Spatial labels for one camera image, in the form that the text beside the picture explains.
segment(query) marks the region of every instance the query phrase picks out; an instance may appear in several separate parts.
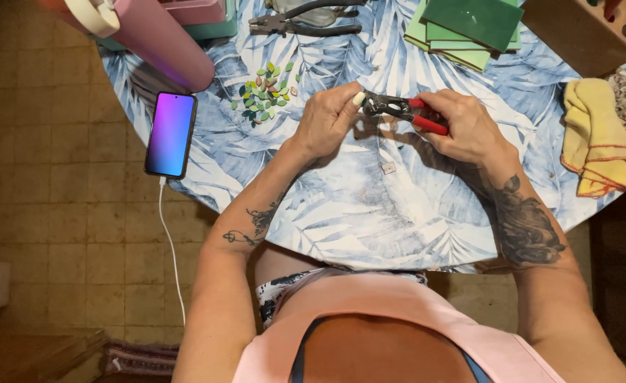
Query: mint green container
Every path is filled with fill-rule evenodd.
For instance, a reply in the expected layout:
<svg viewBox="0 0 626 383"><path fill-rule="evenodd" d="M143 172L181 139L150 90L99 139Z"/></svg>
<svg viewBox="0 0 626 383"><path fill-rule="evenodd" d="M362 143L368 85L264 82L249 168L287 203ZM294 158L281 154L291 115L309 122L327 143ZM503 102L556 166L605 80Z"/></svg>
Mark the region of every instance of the mint green container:
<svg viewBox="0 0 626 383"><path fill-rule="evenodd" d="M211 24L185 25L183 29L194 40L231 38L237 35L237 3L239 0L226 0L226 19L222 22ZM89 38L98 42L110 50L125 50L126 48L114 41L112 38L101 39L95 35L88 35Z"/></svg>

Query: yellow cloth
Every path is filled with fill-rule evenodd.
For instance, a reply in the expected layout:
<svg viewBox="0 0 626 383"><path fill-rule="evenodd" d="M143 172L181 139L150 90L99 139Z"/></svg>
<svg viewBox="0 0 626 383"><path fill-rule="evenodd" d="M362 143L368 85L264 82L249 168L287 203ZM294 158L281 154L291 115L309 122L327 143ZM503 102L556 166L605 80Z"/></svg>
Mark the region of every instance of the yellow cloth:
<svg viewBox="0 0 626 383"><path fill-rule="evenodd" d="M608 83L598 78L571 81L564 105L561 162L581 174L578 196L598 198L626 190L626 130L615 114L615 95Z"/></svg>

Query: palm leaf pattern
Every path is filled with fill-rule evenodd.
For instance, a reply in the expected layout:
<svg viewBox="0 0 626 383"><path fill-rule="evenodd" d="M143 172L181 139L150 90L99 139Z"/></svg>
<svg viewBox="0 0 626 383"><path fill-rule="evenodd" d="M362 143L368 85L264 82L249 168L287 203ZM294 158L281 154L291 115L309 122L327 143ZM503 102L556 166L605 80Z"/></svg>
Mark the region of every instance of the palm leaf pattern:
<svg viewBox="0 0 626 383"><path fill-rule="evenodd" d="M242 1L238 34L203 45L216 77L196 95L188 170L171 186L223 211L294 133L313 93L359 81L376 93L401 97L444 88L478 97L519 148L533 186L564 230L618 196L577 198L578 177L558 161L563 88L577 77L568 65L522 28L517 54L491 61L484 74L473 73L403 40L416 6L417 0L374 0L359 7L358 17L337 22L361 24L358 35L282 38L250 35L246 21L270 11L262 1ZM147 144L156 93L179 89L128 52L100 48L100 53L127 117ZM232 110L231 100L269 61L281 67L294 63L286 78L299 97L252 128L240 109ZM390 161L397 171L384 175L380 166ZM319 161L294 182L267 239L352 269L473 272L471 263L497 254L485 208L452 163L408 123L361 117L334 159Z"/></svg>

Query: smartphone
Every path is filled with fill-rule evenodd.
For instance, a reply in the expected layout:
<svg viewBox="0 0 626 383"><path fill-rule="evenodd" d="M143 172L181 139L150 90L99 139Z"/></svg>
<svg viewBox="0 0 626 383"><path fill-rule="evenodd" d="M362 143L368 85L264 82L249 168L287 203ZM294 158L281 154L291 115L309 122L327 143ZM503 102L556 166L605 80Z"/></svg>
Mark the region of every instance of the smartphone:
<svg viewBox="0 0 626 383"><path fill-rule="evenodd" d="M145 173L170 179L185 177L196 112L197 98L193 95L157 94Z"/></svg>

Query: black and white patterned shorts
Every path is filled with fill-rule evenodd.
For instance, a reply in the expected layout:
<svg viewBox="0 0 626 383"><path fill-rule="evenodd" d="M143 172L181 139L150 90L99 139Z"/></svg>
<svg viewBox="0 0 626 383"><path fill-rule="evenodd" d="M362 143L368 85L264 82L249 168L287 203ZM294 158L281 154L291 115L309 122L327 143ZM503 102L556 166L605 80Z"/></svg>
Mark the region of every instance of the black and white patterned shorts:
<svg viewBox="0 0 626 383"><path fill-rule="evenodd" d="M305 286L321 277L343 275L343 274L360 274L360 273L377 273L391 274L397 277L409 278L417 283L427 285L427 277L423 271L394 273L390 271L347 271L332 266L316 268L311 271L302 271L300 273L287 275L285 277L274 279L257 287L258 308L261 313L263 327L268 328L273 319L273 315L288 298Z"/></svg>

